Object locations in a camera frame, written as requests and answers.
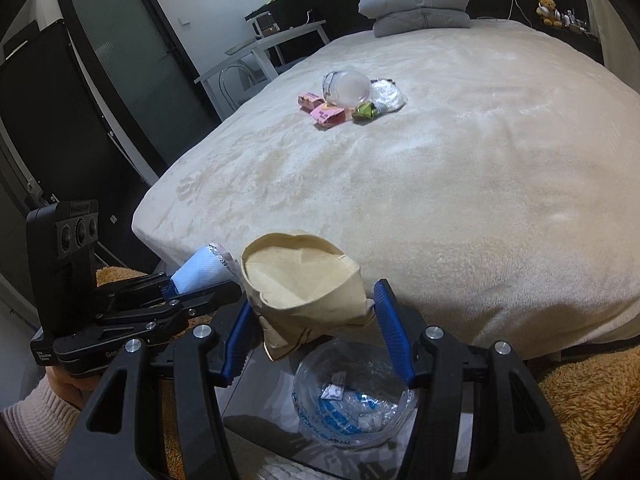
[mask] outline crumpled paper bag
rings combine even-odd
[[[240,257],[242,282],[272,361],[331,329],[372,319],[360,266],[324,238],[270,233]]]

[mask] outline yellow teddy bear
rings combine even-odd
[[[562,27],[562,14],[556,10],[556,3],[553,0],[538,0],[536,14],[542,18],[545,25]]]

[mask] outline ribbed cuff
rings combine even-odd
[[[2,412],[16,442],[47,478],[53,475],[79,415],[51,390],[46,377],[26,399]]]

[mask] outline clear plastic container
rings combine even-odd
[[[344,378],[344,390],[335,398],[333,387],[333,398],[323,399],[336,377]],[[396,376],[386,349],[335,339],[302,360],[292,398],[305,433],[358,450],[395,436],[414,409],[417,394]]]
[[[357,108],[371,96],[371,81],[360,72],[329,72],[322,81],[322,94],[329,104],[340,108]]]

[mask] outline silver bolt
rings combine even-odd
[[[140,350],[141,346],[142,341],[140,341],[140,339],[129,339],[125,343],[124,349],[130,354],[133,354],[133,352],[137,352],[138,350]]]
[[[424,330],[424,335],[427,336],[429,339],[440,339],[442,336],[444,336],[444,332],[442,331],[442,329],[439,326],[428,326],[425,330]]]
[[[494,345],[495,351],[500,355],[508,355],[511,353],[511,345],[506,341],[498,341]]]
[[[211,334],[211,327],[209,325],[198,325],[193,329],[193,335],[198,339],[204,339]]]

